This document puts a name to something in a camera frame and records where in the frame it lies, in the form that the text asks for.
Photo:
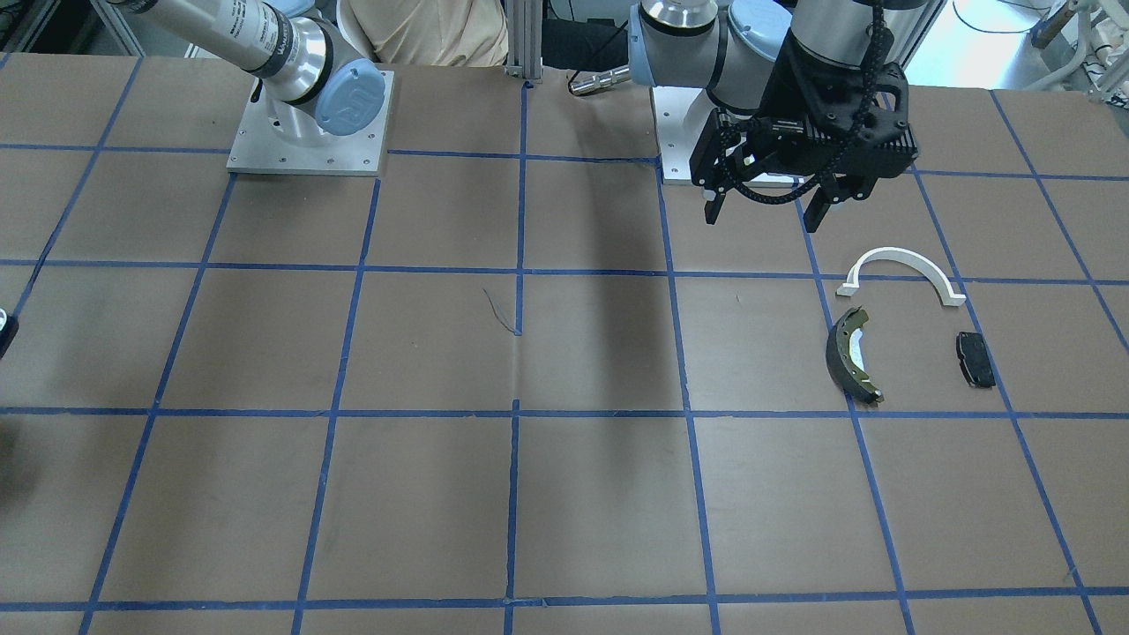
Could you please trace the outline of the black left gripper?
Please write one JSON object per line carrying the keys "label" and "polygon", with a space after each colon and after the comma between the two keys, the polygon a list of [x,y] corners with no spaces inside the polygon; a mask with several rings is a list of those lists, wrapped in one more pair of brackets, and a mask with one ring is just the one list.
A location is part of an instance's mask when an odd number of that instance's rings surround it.
{"label": "black left gripper", "polygon": [[[804,209],[804,228],[815,233],[832,205],[870,194],[878,179],[900,176],[918,157],[908,81],[896,62],[881,64],[875,78],[868,88],[863,70],[782,54],[750,119],[714,108],[691,153],[691,181],[703,189],[706,223],[716,225],[736,181],[780,174],[819,184]],[[832,174],[819,176],[835,153],[843,155]]]}

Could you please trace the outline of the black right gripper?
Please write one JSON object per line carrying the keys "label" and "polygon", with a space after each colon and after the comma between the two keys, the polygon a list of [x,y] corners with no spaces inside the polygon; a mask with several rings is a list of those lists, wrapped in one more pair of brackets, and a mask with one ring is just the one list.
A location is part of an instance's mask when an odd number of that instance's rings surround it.
{"label": "black right gripper", "polygon": [[16,334],[18,333],[19,322],[16,315],[7,312],[5,308],[0,308],[0,357],[5,358],[5,354],[9,350],[9,347],[14,342]]}

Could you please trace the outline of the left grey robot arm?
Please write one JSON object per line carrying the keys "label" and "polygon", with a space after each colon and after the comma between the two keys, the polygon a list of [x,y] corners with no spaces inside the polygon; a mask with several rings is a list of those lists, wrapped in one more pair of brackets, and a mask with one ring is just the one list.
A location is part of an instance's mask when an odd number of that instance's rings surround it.
{"label": "left grey robot arm", "polygon": [[758,205],[808,198],[804,228],[864,200],[920,155],[904,66],[939,1],[644,1],[625,28],[642,86],[697,89],[683,176],[706,221],[737,193]]}

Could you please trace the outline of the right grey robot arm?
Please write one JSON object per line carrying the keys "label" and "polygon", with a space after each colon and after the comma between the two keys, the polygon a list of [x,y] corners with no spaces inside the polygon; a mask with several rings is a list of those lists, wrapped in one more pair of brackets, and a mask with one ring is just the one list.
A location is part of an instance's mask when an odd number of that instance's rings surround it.
{"label": "right grey robot arm", "polygon": [[392,78],[310,1],[121,1],[257,84],[228,168],[243,174],[374,176]]}

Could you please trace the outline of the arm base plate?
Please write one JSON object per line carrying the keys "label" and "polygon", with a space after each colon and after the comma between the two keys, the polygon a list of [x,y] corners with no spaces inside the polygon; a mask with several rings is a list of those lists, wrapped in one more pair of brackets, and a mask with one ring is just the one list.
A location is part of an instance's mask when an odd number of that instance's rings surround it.
{"label": "arm base plate", "polygon": [[378,118],[350,136],[323,131],[306,113],[251,85],[227,169],[250,176],[379,176],[395,73],[382,70],[380,76],[385,96]]}
{"label": "arm base plate", "polygon": [[714,106],[700,88],[653,88],[654,129],[660,147],[662,177],[666,183],[693,185],[690,158]]}

